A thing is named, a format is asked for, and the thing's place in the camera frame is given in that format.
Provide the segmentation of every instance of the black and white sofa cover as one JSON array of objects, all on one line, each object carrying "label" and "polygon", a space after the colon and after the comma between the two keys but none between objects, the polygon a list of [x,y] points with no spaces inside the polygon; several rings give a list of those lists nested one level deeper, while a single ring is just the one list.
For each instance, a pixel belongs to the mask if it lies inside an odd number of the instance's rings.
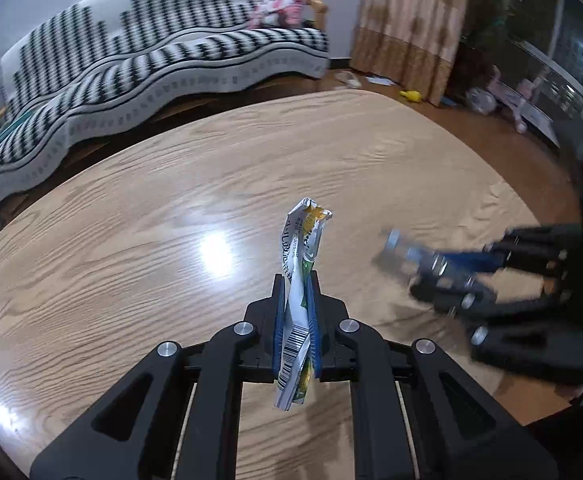
[{"label": "black and white sofa cover", "polygon": [[25,36],[0,62],[12,124],[0,133],[0,202],[47,179],[76,142],[129,130],[176,97],[321,77],[325,33],[247,30],[259,1],[83,0]]}]

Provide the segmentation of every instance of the wood grain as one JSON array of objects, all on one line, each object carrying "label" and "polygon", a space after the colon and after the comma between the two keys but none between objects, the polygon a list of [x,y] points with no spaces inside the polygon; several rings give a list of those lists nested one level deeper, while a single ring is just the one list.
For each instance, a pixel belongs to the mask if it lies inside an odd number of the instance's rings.
[{"label": "wood grain", "polygon": [[[267,296],[284,218],[304,196],[334,212],[316,263],[322,290],[387,338],[436,339],[493,392],[500,373],[469,363],[456,322],[371,260],[393,226],[466,248],[534,217],[416,111],[364,91],[307,94],[145,140],[0,232],[0,444],[16,464],[28,472],[154,345],[206,340]],[[204,253],[210,237],[222,254]],[[503,296],[539,287],[515,273],[494,283]],[[273,386],[246,384],[243,398],[238,478],[353,478],[346,384],[313,383],[288,413],[273,409]]]}]

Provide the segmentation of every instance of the patterned curtain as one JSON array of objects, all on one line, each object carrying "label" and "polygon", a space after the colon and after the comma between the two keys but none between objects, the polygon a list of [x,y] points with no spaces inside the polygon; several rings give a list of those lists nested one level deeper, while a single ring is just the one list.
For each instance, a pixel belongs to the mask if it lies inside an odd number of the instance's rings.
[{"label": "patterned curtain", "polygon": [[363,0],[351,67],[389,77],[438,105],[467,0]]}]

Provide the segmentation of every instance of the food wrapper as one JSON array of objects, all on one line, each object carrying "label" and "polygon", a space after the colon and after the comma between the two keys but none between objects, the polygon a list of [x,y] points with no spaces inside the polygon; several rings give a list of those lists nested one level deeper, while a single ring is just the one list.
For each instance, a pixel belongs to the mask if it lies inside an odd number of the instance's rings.
[{"label": "food wrapper", "polygon": [[310,198],[302,199],[287,215],[281,236],[283,272],[290,281],[283,327],[283,354],[278,374],[275,406],[289,410],[293,402],[305,400],[311,359],[309,359],[309,320],[305,277],[311,272],[318,243],[331,211]]}]

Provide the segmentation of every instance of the yellow toy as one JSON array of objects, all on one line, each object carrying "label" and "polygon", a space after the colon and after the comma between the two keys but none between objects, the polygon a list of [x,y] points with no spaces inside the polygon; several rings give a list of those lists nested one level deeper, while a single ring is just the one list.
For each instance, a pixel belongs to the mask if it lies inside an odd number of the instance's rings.
[{"label": "yellow toy", "polygon": [[423,100],[423,96],[420,95],[418,90],[407,90],[406,92],[403,90],[400,95],[406,97],[407,100],[411,101],[412,103],[419,103]]}]

